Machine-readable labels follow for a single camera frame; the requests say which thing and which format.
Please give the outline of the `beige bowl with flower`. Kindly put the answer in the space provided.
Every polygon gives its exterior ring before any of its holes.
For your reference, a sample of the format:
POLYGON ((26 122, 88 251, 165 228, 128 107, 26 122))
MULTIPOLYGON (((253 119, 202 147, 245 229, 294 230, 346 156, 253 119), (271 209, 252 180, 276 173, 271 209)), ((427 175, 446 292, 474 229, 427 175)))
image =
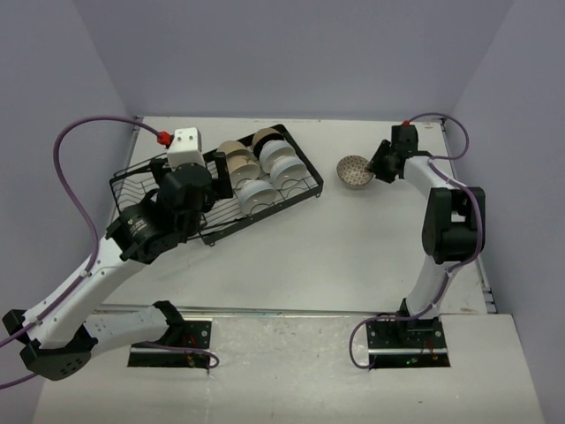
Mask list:
POLYGON ((238 189, 244 182, 254 180, 260 175, 260 166, 248 155, 228 157, 227 166, 233 189, 238 189))

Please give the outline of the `light blue bowl front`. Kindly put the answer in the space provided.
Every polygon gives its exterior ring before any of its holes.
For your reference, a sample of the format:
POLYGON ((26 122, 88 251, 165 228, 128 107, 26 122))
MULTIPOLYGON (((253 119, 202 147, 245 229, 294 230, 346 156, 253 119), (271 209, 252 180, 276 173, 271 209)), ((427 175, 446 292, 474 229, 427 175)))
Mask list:
POLYGON ((256 213, 261 207, 270 205, 277 195, 275 188, 264 180, 250 180, 237 192, 237 199, 244 215, 256 213))

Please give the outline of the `beige patterned small bowl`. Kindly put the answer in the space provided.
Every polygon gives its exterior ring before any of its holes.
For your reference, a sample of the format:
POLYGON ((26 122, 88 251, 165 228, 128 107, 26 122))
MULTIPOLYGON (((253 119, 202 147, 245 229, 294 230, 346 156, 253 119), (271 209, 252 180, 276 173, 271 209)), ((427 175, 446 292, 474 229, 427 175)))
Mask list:
POLYGON ((350 189, 361 189, 368 185, 374 174, 368 167, 369 161, 360 155, 347 155, 336 165, 339 179, 350 189))

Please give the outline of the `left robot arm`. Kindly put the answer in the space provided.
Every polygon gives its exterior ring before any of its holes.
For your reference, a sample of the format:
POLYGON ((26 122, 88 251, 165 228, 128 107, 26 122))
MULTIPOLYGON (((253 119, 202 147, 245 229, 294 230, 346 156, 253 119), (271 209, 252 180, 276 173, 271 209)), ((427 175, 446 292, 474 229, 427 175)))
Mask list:
POLYGON ((129 314, 95 314, 122 283, 198 236, 204 214, 218 200, 232 198, 225 154, 216 153, 214 161, 215 175, 197 163, 162 172, 157 188, 125 208, 95 241, 85 264, 36 307, 4 316, 10 337, 23 344, 19 355, 32 375, 60 381, 96 356, 135 344, 197 355, 206 358, 207 368, 218 366, 213 353, 182 344, 185 321, 166 300, 129 314))

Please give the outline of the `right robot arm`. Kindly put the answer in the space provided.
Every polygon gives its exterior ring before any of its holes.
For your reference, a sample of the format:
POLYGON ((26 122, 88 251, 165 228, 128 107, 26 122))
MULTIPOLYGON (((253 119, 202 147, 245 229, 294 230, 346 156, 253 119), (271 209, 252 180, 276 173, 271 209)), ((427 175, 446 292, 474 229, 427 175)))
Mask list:
POLYGON ((418 280, 393 314, 366 324, 367 342, 382 354, 410 349, 444 348, 440 309, 457 272, 475 261, 485 245, 486 194, 442 172, 435 156, 418 146, 416 126, 394 125, 369 169, 383 182, 402 179, 426 198, 421 232, 426 254, 418 280))

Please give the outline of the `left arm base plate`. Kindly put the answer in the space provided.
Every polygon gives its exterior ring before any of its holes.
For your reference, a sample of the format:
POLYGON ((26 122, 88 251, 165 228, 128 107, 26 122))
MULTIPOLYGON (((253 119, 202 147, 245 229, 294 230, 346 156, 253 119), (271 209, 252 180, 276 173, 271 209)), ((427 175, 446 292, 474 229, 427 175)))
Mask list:
POLYGON ((133 344, 127 367, 209 370, 217 364, 209 351, 211 334, 211 319, 184 321, 181 328, 155 341, 157 347, 133 344))

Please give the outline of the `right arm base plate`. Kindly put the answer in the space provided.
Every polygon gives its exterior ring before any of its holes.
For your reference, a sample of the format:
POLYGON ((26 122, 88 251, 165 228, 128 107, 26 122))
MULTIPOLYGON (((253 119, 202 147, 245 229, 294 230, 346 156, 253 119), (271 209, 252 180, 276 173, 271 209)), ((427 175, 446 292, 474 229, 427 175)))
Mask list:
POLYGON ((365 326, 371 369, 450 367, 439 317, 408 322, 375 321, 365 326))

